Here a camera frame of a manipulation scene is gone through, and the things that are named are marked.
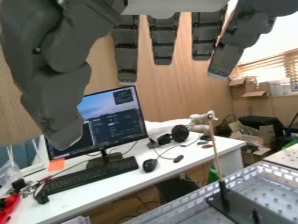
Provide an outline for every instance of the metal rod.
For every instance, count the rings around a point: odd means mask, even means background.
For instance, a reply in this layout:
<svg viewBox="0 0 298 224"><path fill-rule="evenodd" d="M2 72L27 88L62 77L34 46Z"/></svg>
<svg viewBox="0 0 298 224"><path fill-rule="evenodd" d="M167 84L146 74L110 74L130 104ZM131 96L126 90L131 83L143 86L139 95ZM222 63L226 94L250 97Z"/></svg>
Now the metal rod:
<svg viewBox="0 0 298 224"><path fill-rule="evenodd" d="M218 172L218 179L219 181L222 180L222 172L220 172L220 163L218 159L218 154L216 154L216 145L215 145L215 138L214 138L214 131L212 131L212 123L211 120L207 120L208 126L210 126L210 136L211 136L211 142L212 142L212 150L214 150L214 157L215 157L215 165L216 165L216 172Z"/></svg>

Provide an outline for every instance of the desk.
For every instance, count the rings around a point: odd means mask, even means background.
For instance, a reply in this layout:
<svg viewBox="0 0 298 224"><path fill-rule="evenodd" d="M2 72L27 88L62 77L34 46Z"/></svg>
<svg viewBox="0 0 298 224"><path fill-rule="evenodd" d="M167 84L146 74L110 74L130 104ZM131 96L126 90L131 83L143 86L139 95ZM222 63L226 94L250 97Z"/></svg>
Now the desk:
<svg viewBox="0 0 298 224"><path fill-rule="evenodd" d="M190 133L187 142L194 141L196 137L196 133ZM125 157L135 156L139 167L146 159L156 157L155 152L146 148L147 141L147 139L139 140L133 150L125 155ZM220 158L222 172L227 175L243 168L239 148L246 143L243 141L220 137L215 137L215 142ZM117 147L113 152L125 152L131 144L133 143L129 143ZM174 144L175 143L170 143L156 148L158 153L162 153ZM45 205L38 205L33 200L33 197L29 196L21 200L9 224L49 224L65 221L97 206L121 198L156 182L168 179L179 173L183 173L190 168L214 158L212 148L202 149L202 147L196 146L195 143L187 147L172 148L163 154L163 156L174 158L180 154L183 155L183 159L179 163L172 163L170 160L159 159L156 169L151 173L145 173L142 169L138 169L105 180L93 182L87 185L50 195L50 201ZM66 161L66 167L87 159L90 159L87 156L73 158ZM73 168L73 171L83 169L83 166L83 164L82 166L77 166ZM26 180L38 180L47 175L47 171L43 170L27 176Z"/></svg>

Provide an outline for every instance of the wall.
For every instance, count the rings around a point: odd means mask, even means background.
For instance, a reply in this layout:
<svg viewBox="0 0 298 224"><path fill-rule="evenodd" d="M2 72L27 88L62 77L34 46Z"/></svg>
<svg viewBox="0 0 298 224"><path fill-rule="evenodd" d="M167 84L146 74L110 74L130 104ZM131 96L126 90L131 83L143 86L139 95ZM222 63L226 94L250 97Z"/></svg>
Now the wall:
<svg viewBox="0 0 298 224"><path fill-rule="evenodd" d="M206 76L207 62L191 60L190 14L183 13L171 66L155 66L145 17L141 18L138 58L138 96L145 119L163 121L187 117L214 109L222 119L232 112L226 82ZM91 79L85 93L118 87L110 36L101 38L90 50L87 62ZM9 69L0 55L0 145L22 142L39 131L22 109L19 92L13 85Z"/></svg>
<svg viewBox="0 0 298 224"><path fill-rule="evenodd" d="M276 117L287 127L298 113L298 95L275 96L260 99L243 99L232 101L236 117L246 115Z"/></svg>
<svg viewBox="0 0 298 224"><path fill-rule="evenodd" d="M149 30L141 20L138 95L147 120L167 120L214 109L219 118L231 113L226 82L206 76L208 62L191 60L190 14L183 13L171 66L154 66Z"/></svg>

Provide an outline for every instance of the computer monitor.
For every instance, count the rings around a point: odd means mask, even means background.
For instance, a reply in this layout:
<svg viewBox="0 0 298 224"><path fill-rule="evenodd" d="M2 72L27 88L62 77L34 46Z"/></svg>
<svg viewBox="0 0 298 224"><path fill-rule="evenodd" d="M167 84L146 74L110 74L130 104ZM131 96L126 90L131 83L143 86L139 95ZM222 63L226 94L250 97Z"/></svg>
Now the computer monitor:
<svg viewBox="0 0 298 224"><path fill-rule="evenodd" d="M123 87L83 96L77 106L83 118L82 137L65 150L45 138L49 160L69 159L147 137L135 87Z"/></svg>

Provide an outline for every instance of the paper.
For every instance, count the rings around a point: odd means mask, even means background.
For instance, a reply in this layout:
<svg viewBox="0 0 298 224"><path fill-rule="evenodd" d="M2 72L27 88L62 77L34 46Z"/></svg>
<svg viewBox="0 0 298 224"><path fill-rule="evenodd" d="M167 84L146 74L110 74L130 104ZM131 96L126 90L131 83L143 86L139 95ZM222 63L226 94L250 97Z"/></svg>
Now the paper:
<svg viewBox="0 0 298 224"><path fill-rule="evenodd" d="M65 167L65 159L57 159L49 162L49 172L59 171Z"/></svg>

